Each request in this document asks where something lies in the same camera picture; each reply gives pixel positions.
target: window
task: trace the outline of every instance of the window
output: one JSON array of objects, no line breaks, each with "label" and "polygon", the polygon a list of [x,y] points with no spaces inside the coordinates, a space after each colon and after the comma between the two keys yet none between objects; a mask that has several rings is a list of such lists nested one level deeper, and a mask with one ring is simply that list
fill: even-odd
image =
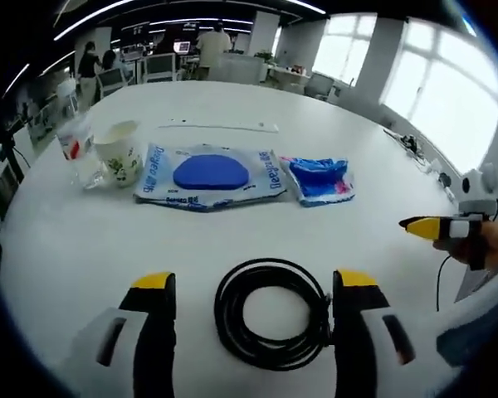
[{"label": "window", "polygon": [[498,123],[498,74],[472,41],[425,22],[403,35],[383,102],[461,174],[479,167]]},{"label": "window", "polygon": [[376,16],[338,15],[330,18],[313,71],[355,85],[373,35]]},{"label": "window", "polygon": [[281,39],[282,28],[279,27],[275,33],[275,39],[273,39],[273,47],[271,48],[271,54],[275,56],[276,48],[279,46],[279,40]]}]

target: hand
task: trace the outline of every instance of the hand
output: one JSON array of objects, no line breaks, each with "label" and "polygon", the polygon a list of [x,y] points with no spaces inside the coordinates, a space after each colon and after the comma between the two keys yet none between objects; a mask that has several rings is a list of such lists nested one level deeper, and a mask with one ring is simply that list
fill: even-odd
[{"label": "hand", "polygon": [[[498,271],[498,222],[486,221],[481,225],[481,235],[484,236],[489,244],[489,251],[486,255],[485,267],[489,270]],[[433,247],[439,250],[445,250],[450,255],[462,262],[469,262],[469,244],[468,239],[461,240],[436,240]]]}]

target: paper cup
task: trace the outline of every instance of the paper cup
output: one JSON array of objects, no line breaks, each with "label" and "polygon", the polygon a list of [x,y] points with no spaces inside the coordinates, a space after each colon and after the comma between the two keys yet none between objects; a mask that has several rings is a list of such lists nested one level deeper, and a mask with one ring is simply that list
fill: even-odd
[{"label": "paper cup", "polygon": [[136,182],[144,167],[134,134],[138,126],[129,120],[115,124],[104,135],[94,137],[96,152],[118,187],[128,187]]}]

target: ceiling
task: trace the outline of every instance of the ceiling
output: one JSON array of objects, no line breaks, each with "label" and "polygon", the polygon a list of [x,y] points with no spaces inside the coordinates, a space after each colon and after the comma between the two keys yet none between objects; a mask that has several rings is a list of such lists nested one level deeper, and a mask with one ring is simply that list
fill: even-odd
[{"label": "ceiling", "polygon": [[[78,36],[96,26],[112,26],[113,39],[118,38],[121,27],[139,22],[156,22],[168,19],[193,17],[221,17],[251,21],[255,11],[274,12],[281,15],[281,25],[327,18],[330,14],[346,12],[376,12],[380,16],[405,18],[417,17],[453,26],[454,21],[442,7],[442,0],[428,2],[401,2],[400,0],[306,0],[312,6],[326,11],[320,14],[286,0],[45,0],[44,2],[0,2],[0,93],[18,72],[30,66],[18,79],[37,77],[52,62],[74,48]],[[82,18],[104,7],[99,15],[79,25],[62,38],[54,41]],[[226,23],[228,27],[247,29],[247,25]]]}]

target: coiled cable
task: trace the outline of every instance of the coiled cable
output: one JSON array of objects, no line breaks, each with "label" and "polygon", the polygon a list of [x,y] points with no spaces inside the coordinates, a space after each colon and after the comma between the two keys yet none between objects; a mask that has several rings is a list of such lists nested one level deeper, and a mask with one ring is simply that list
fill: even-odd
[{"label": "coiled cable", "polygon": [[[270,286],[288,289],[308,304],[308,326],[298,336],[282,340],[265,338],[245,324],[243,306],[247,297]],[[329,305],[330,297],[325,296],[317,280],[300,265],[273,258],[249,260],[225,275],[217,288],[214,301],[217,335],[232,355],[250,365],[270,371],[299,369],[330,344]]]}]

